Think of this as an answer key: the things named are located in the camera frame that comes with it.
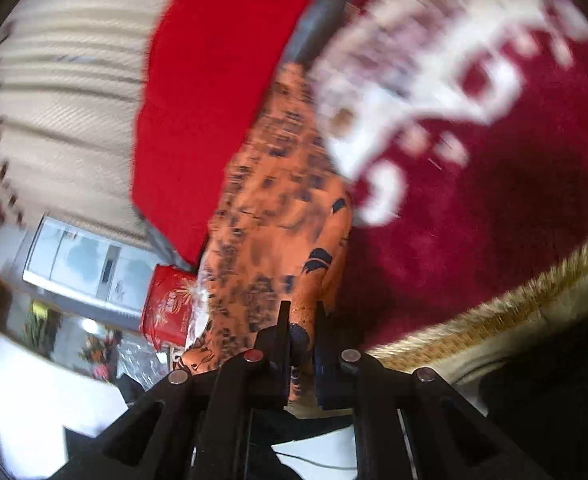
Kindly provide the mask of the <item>red cloth on sofa back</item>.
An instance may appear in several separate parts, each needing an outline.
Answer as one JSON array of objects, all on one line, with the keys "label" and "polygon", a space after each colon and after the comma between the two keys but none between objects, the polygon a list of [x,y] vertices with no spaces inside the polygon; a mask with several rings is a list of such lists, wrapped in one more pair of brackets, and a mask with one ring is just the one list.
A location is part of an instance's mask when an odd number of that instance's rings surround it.
[{"label": "red cloth on sofa back", "polygon": [[224,180],[312,0],[172,0],[152,38],[131,198],[195,264]]}]

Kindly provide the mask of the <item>red snack bag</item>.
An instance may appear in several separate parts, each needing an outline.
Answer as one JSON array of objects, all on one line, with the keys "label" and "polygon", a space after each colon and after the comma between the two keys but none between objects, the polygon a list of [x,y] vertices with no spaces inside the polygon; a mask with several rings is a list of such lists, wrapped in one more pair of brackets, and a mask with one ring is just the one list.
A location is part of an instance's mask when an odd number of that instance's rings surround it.
[{"label": "red snack bag", "polygon": [[155,267],[139,322],[155,350],[186,344],[195,284],[194,274],[176,266]]}]

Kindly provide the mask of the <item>white framed window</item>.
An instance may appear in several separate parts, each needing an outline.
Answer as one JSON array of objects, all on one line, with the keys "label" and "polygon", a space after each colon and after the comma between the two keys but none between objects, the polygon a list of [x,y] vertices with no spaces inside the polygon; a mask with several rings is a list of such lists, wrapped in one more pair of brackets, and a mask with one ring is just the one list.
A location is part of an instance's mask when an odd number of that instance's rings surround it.
[{"label": "white framed window", "polygon": [[44,216],[29,247],[22,278],[48,292],[130,318],[140,318],[154,252]]}]

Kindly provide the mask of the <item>dark brown leather sofa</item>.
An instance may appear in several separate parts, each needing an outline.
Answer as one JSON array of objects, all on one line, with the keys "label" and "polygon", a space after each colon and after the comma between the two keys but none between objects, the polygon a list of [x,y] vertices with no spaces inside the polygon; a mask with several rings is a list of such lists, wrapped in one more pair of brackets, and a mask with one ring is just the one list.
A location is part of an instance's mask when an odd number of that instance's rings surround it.
[{"label": "dark brown leather sofa", "polygon": [[344,24],[346,3],[348,0],[311,0],[297,20],[280,64],[297,63],[305,68],[314,64],[328,41]]}]

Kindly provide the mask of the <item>cream patterned curtain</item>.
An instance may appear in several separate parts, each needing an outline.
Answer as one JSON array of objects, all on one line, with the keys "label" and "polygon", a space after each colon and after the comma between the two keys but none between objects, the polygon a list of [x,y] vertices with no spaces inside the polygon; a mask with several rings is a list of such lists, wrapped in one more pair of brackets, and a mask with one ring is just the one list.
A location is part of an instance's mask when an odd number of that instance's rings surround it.
[{"label": "cream patterned curtain", "polygon": [[134,123],[169,0],[18,0],[0,25],[0,219],[143,245]]}]

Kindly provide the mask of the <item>orange floral patterned garment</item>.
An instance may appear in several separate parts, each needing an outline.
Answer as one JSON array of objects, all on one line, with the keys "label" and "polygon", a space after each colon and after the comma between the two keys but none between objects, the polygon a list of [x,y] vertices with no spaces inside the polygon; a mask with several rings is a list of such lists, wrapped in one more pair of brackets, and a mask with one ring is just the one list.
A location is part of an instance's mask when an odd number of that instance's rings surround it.
[{"label": "orange floral patterned garment", "polygon": [[335,308],[352,203],[317,129],[303,67],[282,67],[257,122],[224,172],[196,279],[181,365],[216,370],[252,348],[289,302],[288,398],[306,390],[316,313]]}]

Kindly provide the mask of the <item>floral plush blanket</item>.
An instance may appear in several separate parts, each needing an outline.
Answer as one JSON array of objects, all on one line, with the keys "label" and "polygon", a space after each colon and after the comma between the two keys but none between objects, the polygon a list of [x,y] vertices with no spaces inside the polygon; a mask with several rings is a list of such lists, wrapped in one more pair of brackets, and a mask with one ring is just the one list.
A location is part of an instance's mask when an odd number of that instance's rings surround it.
[{"label": "floral plush blanket", "polygon": [[340,306],[398,370],[588,275],[588,0],[355,0],[309,74],[354,196]]}]

